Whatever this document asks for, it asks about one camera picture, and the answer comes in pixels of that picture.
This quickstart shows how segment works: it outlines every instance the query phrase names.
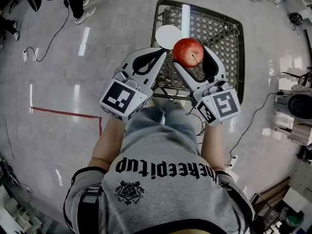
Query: gray floor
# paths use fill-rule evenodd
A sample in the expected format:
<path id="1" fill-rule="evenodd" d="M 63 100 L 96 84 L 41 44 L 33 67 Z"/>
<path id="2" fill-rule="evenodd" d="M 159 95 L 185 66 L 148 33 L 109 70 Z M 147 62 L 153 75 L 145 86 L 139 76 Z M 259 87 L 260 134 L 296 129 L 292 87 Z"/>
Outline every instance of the gray floor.
<path id="1" fill-rule="evenodd" d="M 129 52 L 150 45 L 157 1 L 94 0 L 95 14 L 78 26 L 70 16 L 41 63 L 32 62 L 30 51 L 29 60 L 23 63 L 21 54 L 32 46 L 39 48 L 38 58 L 44 55 L 67 15 L 62 0 L 43 0 L 36 13 L 23 1 L 12 14 L 5 14 L 19 20 L 20 40 L 15 42 L 8 35 L 0 52 L 0 150 L 18 179 L 33 189 L 30 203 L 59 222 L 64 222 L 62 203 L 71 177 L 88 164 L 99 137 L 99 119 L 31 110 L 30 106 L 102 117 L 104 126 L 107 115 L 98 105 L 103 84 Z M 306 40 L 302 32 L 298 35 L 291 29 L 282 4 L 277 7 L 265 0 L 178 1 L 223 13 L 244 27 L 245 96 L 242 113 L 223 127 L 228 153 L 267 94 L 295 84 L 280 73 L 305 73 L 310 65 Z M 88 30 L 84 55 L 79 56 Z M 274 113 L 271 96 L 233 151 L 239 156 L 233 171 L 249 197 L 286 177 L 295 159 L 297 145 L 270 130 L 276 121 L 291 125 L 287 117 Z M 197 119 L 194 122 L 199 131 Z"/>

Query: white paper plate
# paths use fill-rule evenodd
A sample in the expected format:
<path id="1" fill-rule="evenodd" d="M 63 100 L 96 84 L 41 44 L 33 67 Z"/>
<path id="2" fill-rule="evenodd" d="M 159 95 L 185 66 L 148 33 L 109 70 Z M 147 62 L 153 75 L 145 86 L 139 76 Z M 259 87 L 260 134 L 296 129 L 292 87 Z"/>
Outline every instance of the white paper plate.
<path id="1" fill-rule="evenodd" d="M 173 49 L 177 41 L 183 38 L 181 30 L 173 25 L 161 26 L 155 35 L 157 43 L 165 49 Z"/>

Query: red apple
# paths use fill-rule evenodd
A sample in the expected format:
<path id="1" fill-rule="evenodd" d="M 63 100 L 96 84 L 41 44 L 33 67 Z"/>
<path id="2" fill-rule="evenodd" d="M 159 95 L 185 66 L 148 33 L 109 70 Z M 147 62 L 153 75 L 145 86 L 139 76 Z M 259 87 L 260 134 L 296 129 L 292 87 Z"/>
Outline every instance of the red apple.
<path id="1" fill-rule="evenodd" d="M 173 50 L 174 60 L 181 63 L 186 68 L 198 66 L 204 58 L 203 46 L 192 38 L 179 40 Z"/>

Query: wire mesh basket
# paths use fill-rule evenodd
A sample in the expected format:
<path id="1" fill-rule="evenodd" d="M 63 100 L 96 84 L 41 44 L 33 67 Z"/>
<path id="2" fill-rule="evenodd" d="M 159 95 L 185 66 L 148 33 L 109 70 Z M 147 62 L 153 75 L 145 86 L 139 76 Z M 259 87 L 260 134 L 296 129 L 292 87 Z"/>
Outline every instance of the wire mesh basket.
<path id="1" fill-rule="evenodd" d="M 159 47 L 155 40 L 156 30 L 162 25 L 174 25 L 181 29 L 183 3 L 172 0 L 159 0 L 156 7 L 151 47 Z M 239 102 L 244 96 L 245 54 L 244 36 L 241 23 L 235 19 L 212 10 L 189 4 L 190 37 L 198 40 L 220 58 L 226 69 L 229 84 L 236 89 Z M 177 75 L 173 65 L 172 51 L 168 51 L 166 60 L 161 67 L 156 82 L 165 94 L 154 94 L 156 97 L 187 99 L 179 96 L 180 91 L 189 91 Z M 204 72 L 201 64 L 190 69 L 193 75 L 202 80 Z M 176 90 L 175 95 L 166 90 Z"/>

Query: red tape line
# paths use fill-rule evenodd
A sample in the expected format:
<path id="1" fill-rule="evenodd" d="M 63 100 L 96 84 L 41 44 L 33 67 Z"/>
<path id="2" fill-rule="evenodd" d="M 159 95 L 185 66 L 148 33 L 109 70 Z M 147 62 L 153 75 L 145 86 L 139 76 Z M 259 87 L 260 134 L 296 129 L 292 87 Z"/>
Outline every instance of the red tape line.
<path id="1" fill-rule="evenodd" d="M 59 115 L 69 115 L 69 116 L 78 116 L 78 117 L 83 117 L 83 118 L 97 118 L 99 122 L 99 135 L 102 135 L 102 117 L 99 116 L 92 116 L 92 115 L 83 115 L 83 114 L 76 114 L 76 113 L 70 113 L 70 112 L 64 112 L 64 111 L 57 111 L 57 110 L 51 110 L 51 109 L 46 109 L 46 108 L 40 108 L 40 107 L 30 107 L 33 110 L 38 110 L 38 111 L 43 111 L 43 112 L 49 112 L 49 113 L 54 113 L 54 114 L 59 114 Z"/>

